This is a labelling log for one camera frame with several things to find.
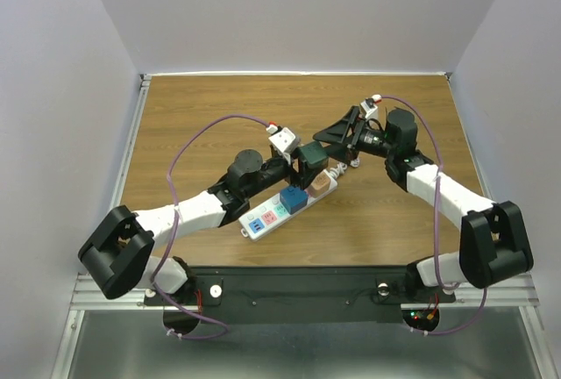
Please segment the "orange cube plug adapter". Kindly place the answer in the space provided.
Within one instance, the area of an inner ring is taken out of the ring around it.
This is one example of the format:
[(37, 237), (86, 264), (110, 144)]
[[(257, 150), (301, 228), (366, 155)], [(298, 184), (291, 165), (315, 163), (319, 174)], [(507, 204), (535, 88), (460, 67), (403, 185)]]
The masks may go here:
[(317, 198), (330, 188), (330, 177), (325, 173), (318, 175), (308, 186), (307, 191), (311, 197)]

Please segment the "dark green cube adapter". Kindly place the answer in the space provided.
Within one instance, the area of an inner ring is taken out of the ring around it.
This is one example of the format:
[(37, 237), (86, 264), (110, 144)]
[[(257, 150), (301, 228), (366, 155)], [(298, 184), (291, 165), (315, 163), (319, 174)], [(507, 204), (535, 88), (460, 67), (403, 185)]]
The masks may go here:
[(298, 147), (297, 150), (301, 151), (310, 166), (328, 165), (329, 156), (324, 152), (322, 144), (318, 141), (313, 140), (306, 145)]

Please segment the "blue cube plug adapter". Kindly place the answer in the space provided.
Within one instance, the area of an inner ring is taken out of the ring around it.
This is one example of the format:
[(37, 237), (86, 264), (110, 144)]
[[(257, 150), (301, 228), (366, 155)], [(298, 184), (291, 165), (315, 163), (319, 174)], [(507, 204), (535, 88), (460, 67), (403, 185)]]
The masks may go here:
[(288, 186), (280, 191), (280, 202), (290, 215), (296, 214), (308, 203), (308, 194), (298, 187)]

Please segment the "white multicolour power strip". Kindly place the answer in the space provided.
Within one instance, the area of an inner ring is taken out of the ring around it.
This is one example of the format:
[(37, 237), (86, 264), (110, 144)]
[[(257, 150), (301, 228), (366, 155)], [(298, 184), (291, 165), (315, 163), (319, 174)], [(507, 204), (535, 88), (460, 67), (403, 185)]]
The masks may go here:
[(309, 196), (307, 205), (296, 214), (290, 215), (281, 204), (279, 192), (261, 204), (258, 204), (255, 208), (249, 210), (238, 219), (238, 222), (241, 225), (241, 235), (253, 242), (258, 241), (286, 224), (290, 219), (307, 210), (310, 206), (328, 196), (338, 186), (337, 177), (327, 169), (325, 169), (322, 173), (325, 173), (330, 177), (330, 188), (325, 193), (317, 198), (314, 198), (309, 195), (307, 189), (304, 189)]

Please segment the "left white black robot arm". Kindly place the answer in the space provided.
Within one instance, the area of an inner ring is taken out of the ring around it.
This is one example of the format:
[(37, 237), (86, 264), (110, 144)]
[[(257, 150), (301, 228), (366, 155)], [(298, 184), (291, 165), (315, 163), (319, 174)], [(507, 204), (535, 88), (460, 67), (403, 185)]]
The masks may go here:
[(108, 299), (148, 288), (184, 304), (194, 296), (195, 282), (186, 263), (171, 257), (174, 241), (238, 220), (249, 211), (252, 197), (277, 182), (307, 188), (328, 160), (315, 141), (288, 157), (273, 153), (268, 160), (256, 150), (243, 150), (217, 183), (194, 197), (152, 210), (131, 211), (125, 205), (111, 209), (78, 258)]

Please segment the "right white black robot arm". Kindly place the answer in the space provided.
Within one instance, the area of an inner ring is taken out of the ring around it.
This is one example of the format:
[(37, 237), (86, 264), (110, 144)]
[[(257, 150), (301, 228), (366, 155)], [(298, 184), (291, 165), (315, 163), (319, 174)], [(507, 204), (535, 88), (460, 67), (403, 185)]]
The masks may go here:
[(446, 217), (459, 230), (459, 250), (409, 265), (406, 295), (423, 300), (435, 287), (469, 283), (485, 289), (534, 267), (528, 234), (518, 205), (496, 203), (447, 176), (417, 148), (418, 126), (411, 111), (391, 110), (385, 123), (375, 110), (353, 106), (336, 123), (314, 134), (330, 158), (345, 164), (359, 154), (378, 156), (392, 182), (434, 210), (434, 226)]

